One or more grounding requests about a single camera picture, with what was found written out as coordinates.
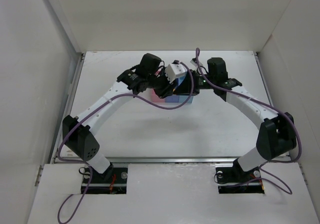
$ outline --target purple cable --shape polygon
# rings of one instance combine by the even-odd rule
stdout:
[[[298,133],[298,131],[297,131],[294,123],[291,121],[291,119],[290,119],[284,112],[282,112],[281,110],[279,110],[279,109],[277,109],[277,108],[275,108],[275,107],[272,107],[272,106],[269,105],[269,104],[263,103],[263,102],[261,102],[261,101],[259,101],[259,100],[254,99],[254,98],[250,98],[250,97],[248,97],[248,96],[246,96],[246,95],[244,95],[244,94],[242,94],[242,93],[237,93],[237,92],[234,92],[234,91],[231,91],[231,90],[228,90],[228,89],[225,89],[225,88],[221,88],[221,87],[219,87],[219,86],[214,85],[213,83],[210,82],[210,80],[208,80],[208,78],[204,75],[202,69],[200,68],[200,63],[199,63],[200,49],[199,49],[199,48],[196,48],[196,50],[195,50],[195,55],[196,55],[196,56],[195,56],[195,59],[196,59],[197,65],[198,65],[198,69],[199,69],[201,75],[203,76],[203,78],[206,80],[206,82],[207,82],[211,87],[216,88],[216,89],[219,89],[219,90],[224,91],[224,92],[228,92],[228,93],[232,93],[232,94],[238,95],[238,96],[240,96],[240,97],[242,97],[242,98],[250,99],[250,101],[252,101],[252,102],[254,102],[254,103],[257,103],[257,104],[263,105],[263,106],[265,106],[265,107],[268,107],[269,109],[272,109],[272,110],[278,112],[281,116],[283,116],[283,117],[289,122],[289,124],[290,124],[290,126],[292,127],[292,129],[293,129],[293,131],[294,131],[294,133],[295,133],[295,136],[296,136],[297,145],[298,145],[298,155],[297,155],[297,157],[296,157],[295,159],[290,160],[290,161],[273,161],[273,160],[271,160],[270,162],[272,162],[272,163],[294,163],[294,162],[296,162],[296,161],[301,157],[301,154],[302,154],[302,145],[301,145],[301,140],[300,140],[299,133]]]
[[[192,97],[192,94],[193,94],[193,92],[194,92],[194,79],[192,78],[192,73],[191,73],[190,69],[189,69],[184,63],[180,62],[180,64],[182,64],[182,65],[187,69],[187,71],[188,71],[188,73],[189,73],[189,75],[190,75],[190,77],[191,77],[191,92],[190,92],[188,98],[187,98],[182,104],[179,104],[178,106],[175,106],[175,107],[162,107],[162,106],[159,106],[159,105],[157,105],[157,104],[154,104],[154,103],[150,102],[149,100],[147,100],[147,99],[145,99],[145,98],[142,98],[142,97],[140,97],[140,96],[138,96],[138,95],[135,95],[135,94],[129,94],[129,93],[127,93],[127,94],[117,95],[117,96],[111,98],[110,100],[106,101],[104,104],[102,104],[102,105],[99,106],[98,108],[96,108],[96,109],[95,109],[93,112],[91,112],[90,114],[88,114],[85,118],[83,118],[80,122],[78,122],[78,123],[68,132],[68,134],[64,137],[64,139],[62,140],[61,145],[60,145],[59,148],[58,148],[58,152],[57,152],[57,157],[58,157],[58,159],[59,159],[60,161],[63,161],[63,162],[80,163],[80,164],[86,164],[86,165],[88,165],[88,163],[86,163],[86,162],[84,162],[84,161],[70,160],[70,159],[64,159],[64,158],[62,158],[62,157],[61,157],[61,150],[62,150],[64,144],[67,142],[67,140],[68,140],[69,137],[71,136],[71,134],[72,134],[82,123],[84,123],[86,120],[88,120],[88,119],[89,119],[91,116],[93,116],[96,112],[99,112],[101,109],[103,109],[105,106],[107,106],[107,105],[110,103],[110,101],[113,101],[113,100],[115,100],[115,99],[117,99],[117,98],[125,97],[125,96],[131,96],[131,97],[134,97],[134,98],[141,99],[142,101],[144,101],[144,102],[146,102],[146,103],[148,103],[148,104],[150,104],[150,105],[152,105],[152,106],[154,106],[154,107],[157,107],[157,108],[160,108],[160,109],[165,109],[165,110],[174,110],[174,109],[177,109],[177,108],[180,108],[180,107],[184,106],[184,105],[189,101],[189,99]],[[80,206],[81,201],[83,200],[85,194],[87,193],[88,188],[89,188],[89,185],[90,185],[91,180],[92,180],[92,176],[93,176],[92,167],[89,166],[89,165],[88,165],[88,167],[89,167],[89,170],[90,170],[90,178],[89,178],[89,180],[88,180],[88,184],[86,185],[86,187],[85,187],[85,189],[84,189],[84,191],[83,191],[83,194],[82,194],[82,196],[81,196],[81,198],[80,198],[77,206],[76,206],[75,209],[74,209],[74,212],[72,213],[71,217],[70,217],[66,222],[64,222],[64,223],[61,222],[61,220],[60,220],[60,212],[61,212],[62,207],[64,206],[64,204],[67,202],[67,200],[73,196],[73,194],[71,194],[71,195],[69,195],[69,196],[64,200],[64,202],[61,204],[61,206],[60,206],[60,208],[59,208],[59,211],[58,211],[58,214],[57,214],[57,219],[58,219],[58,223],[59,223],[59,224],[67,224],[67,223],[69,223],[69,222],[71,221],[71,219],[72,219],[72,218],[74,217],[74,215],[76,214],[76,212],[77,212],[77,210],[78,210],[78,207]]]
[[[210,82],[210,80],[208,80],[208,78],[204,75],[204,73],[203,73],[203,71],[202,71],[202,69],[201,69],[200,62],[199,62],[199,55],[200,55],[200,49],[199,49],[199,48],[196,48],[196,49],[195,49],[195,55],[196,55],[196,56],[195,56],[195,59],[196,59],[196,63],[197,63],[197,66],[198,66],[198,70],[199,70],[199,72],[201,73],[202,77],[206,80],[206,82],[207,82],[211,87],[216,88],[216,89],[219,89],[219,90],[224,91],[224,92],[228,92],[228,93],[232,93],[232,94],[241,96],[241,97],[246,98],[246,99],[250,99],[250,101],[252,101],[252,102],[255,102],[255,103],[258,103],[258,104],[263,105],[263,106],[265,106],[265,107],[268,107],[268,108],[270,108],[270,109],[278,112],[280,115],[282,115],[282,116],[290,123],[291,127],[292,127],[293,130],[294,130],[296,139],[297,139],[297,144],[298,144],[298,155],[297,155],[297,157],[296,157],[295,159],[291,160],[291,161],[273,161],[273,160],[271,160],[270,162],[272,162],[272,163],[293,163],[293,162],[297,161],[297,160],[301,157],[301,154],[302,154],[302,145],[301,145],[301,140],[300,140],[300,136],[299,136],[299,134],[298,134],[298,131],[297,131],[294,123],[291,121],[291,119],[290,119],[284,112],[280,111],[279,109],[277,109],[277,108],[275,108],[275,107],[272,107],[272,106],[269,105],[269,104],[263,103],[263,102],[261,102],[261,101],[259,101],[259,100],[254,99],[254,98],[250,98],[250,97],[248,97],[248,96],[246,96],[246,95],[244,95],[244,94],[237,93],[237,92],[234,92],[234,91],[231,91],[231,90],[228,90],[228,89],[225,89],[225,88],[221,88],[221,87],[219,87],[219,86],[214,85],[213,83]],[[285,187],[288,188],[289,191],[283,189],[282,187],[280,187],[279,185],[277,185],[277,184],[274,183],[273,181],[271,181],[271,180],[269,180],[269,179],[266,179],[266,178],[254,178],[254,179],[251,179],[251,180],[249,180],[249,181],[247,181],[247,182],[245,182],[245,183],[235,184],[235,185],[232,185],[232,186],[229,186],[229,187],[235,188],[235,187],[243,186],[243,185],[245,185],[245,184],[249,184],[249,183],[254,182],[254,181],[256,181],[256,180],[265,180],[265,181],[273,184],[273,185],[276,186],[277,188],[281,189],[281,190],[284,191],[285,193],[287,193],[287,194],[289,194],[289,195],[292,195],[292,190],[290,189],[290,187],[289,187],[283,180],[281,180],[280,178],[278,178],[278,177],[275,176],[274,174],[271,174],[271,173],[269,173],[269,172],[267,172],[266,170],[264,170],[264,169],[261,168],[261,167],[263,167],[264,165],[265,165],[265,164],[260,165],[260,166],[259,166],[259,169],[260,169],[261,171],[269,174],[270,176],[276,178],[276,179],[279,180],[280,182],[282,182],[282,183],[285,185]]]

